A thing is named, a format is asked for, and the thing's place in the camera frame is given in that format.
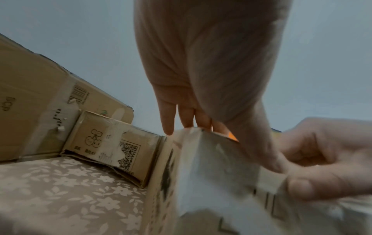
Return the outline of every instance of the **large cardboard box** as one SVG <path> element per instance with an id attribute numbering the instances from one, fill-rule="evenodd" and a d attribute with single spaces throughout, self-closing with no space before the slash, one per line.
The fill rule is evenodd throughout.
<path id="1" fill-rule="evenodd" d="M 110 166 L 144 188 L 164 138 L 131 124 L 85 111 L 61 154 Z"/>
<path id="2" fill-rule="evenodd" d="M 80 110 L 133 119 L 131 107 L 0 35 L 0 161 L 59 153 Z"/>
<path id="3" fill-rule="evenodd" d="M 248 159 L 234 140 L 175 132 L 149 182 L 140 234 L 372 234 L 371 197 L 298 202 L 285 179 Z"/>

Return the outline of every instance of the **fingernail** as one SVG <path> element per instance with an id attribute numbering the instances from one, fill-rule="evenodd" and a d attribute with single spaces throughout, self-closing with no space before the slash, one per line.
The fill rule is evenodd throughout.
<path id="1" fill-rule="evenodd" d="M 313 185 L 308 180 L 295 179 L 288 183 L 289 194 L 299 200 L 315 200 L 318 199 L 318 194 Z"/>

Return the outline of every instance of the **cardboard box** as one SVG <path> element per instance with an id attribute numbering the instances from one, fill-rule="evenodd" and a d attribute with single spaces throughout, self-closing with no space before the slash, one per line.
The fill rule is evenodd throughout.
<path id="1" fill-rule="evenodd" d="M 80 110 L 133 119 L 131 107 L 0 35 L 0 127 L 6 133 L 0 161 L 59 153 Z"/>
<path id="2" fill-rule="evenodd" d="M 63 147 L 62 155 L 110 166 L 144 188 L 164 138 L 85 111 Z"/>
<path id="3" fill-rule="evenodd" d="M 168 137 L 150 179 L 141 235 L 372 234 L 372 199 L 303 203 L 285 175 L 229 138 L 187 129 Z"/>

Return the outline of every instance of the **qr code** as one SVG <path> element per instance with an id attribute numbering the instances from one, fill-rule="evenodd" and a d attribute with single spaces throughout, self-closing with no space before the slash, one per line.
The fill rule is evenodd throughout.
<path id="1" fill-rule="evenodd" d="M 125 154 L 125 158 L 118 160 L 119 167 L 125 171 L 130 171 L 134 159 L 136 159 L 140 146 L 128 142 L 120 142 L 121 151 Z"/>

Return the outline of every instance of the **leaf pattern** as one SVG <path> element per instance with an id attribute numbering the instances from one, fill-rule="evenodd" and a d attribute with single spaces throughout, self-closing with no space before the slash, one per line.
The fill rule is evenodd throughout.
<path id="1" fill-rule="evenodd" d="M 58 157 L 0 165 L 0 204 L 9 234 L 23 234 L 29 215 L 62 234 L 138 234 L 146 190 L 123 180 L 110 168 Z"/>

